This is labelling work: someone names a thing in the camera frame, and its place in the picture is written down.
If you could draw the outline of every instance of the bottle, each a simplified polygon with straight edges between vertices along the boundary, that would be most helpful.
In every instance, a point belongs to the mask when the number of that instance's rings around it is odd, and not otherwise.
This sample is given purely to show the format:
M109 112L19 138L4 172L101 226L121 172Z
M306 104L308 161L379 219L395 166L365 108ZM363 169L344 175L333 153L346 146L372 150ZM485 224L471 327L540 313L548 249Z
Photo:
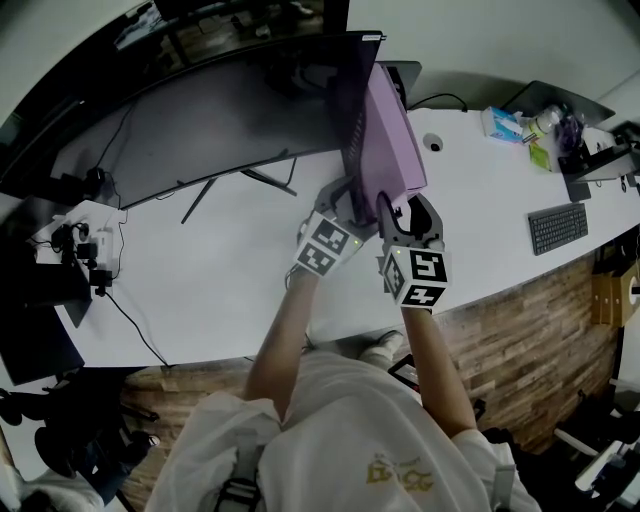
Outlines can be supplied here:
M530 119L522 132L522 143L530 144L535 142L553 130L553 127L560 122L562 110L555 105L545 108L536 117Z

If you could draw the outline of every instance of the curved monitor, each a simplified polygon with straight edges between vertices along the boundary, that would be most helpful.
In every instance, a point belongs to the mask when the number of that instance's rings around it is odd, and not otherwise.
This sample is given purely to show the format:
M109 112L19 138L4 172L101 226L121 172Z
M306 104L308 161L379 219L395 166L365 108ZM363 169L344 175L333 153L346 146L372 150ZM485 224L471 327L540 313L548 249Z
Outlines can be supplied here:
M380 40L379 32L292 38L190 68L66 144L51 176L84 179L99 166L121 201L109 186L95 200L130 208L231 172L343 149Z

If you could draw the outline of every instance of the white wall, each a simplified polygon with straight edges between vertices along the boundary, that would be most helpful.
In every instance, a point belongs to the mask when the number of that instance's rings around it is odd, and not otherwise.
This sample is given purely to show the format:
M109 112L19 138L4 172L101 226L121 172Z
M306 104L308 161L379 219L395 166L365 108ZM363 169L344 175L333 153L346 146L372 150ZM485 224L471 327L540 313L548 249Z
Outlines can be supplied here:
M140 3L0 4L0 124L69 51ZM640 69L640 16L627 0L351 0L349 28L381 29L382 58L422 63L414 99L454 92L482 107L533 79L597 99Z
M141 0L7 0L0 4L0 124L65 55Z
M380 57L422 64L413 100L484 107L534 79L597 99L640 69L627 0L351 0L349 29L380 29Z
M640 385L640 309L624 326L622 360L618 378Z
M616 111L616 115L600 123L603 130L611 130L624 121L640 123L640 71L598 99Z

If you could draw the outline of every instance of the tissue box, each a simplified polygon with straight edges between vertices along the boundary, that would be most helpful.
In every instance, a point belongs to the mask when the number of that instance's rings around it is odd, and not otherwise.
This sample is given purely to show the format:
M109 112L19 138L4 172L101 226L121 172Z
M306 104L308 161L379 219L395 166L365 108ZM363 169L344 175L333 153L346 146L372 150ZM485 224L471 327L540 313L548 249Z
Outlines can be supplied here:
M484 134L505 142L522 143L522 127L511 114L499 108L489 107L482 113Z

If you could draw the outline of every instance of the backpack strap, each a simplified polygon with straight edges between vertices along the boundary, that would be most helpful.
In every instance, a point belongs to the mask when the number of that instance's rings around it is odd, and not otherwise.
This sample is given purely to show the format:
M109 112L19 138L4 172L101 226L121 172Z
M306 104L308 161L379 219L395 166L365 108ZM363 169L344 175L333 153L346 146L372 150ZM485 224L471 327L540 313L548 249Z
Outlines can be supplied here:
M516 467L513 464L498 466L493 478L493 496L491 497L491 510L511 510L511 491L516 478Z
M253 430L239 431L236 445L238 460L220 490L214 512L254 512L262 499L256 477L264 446L258 446Z

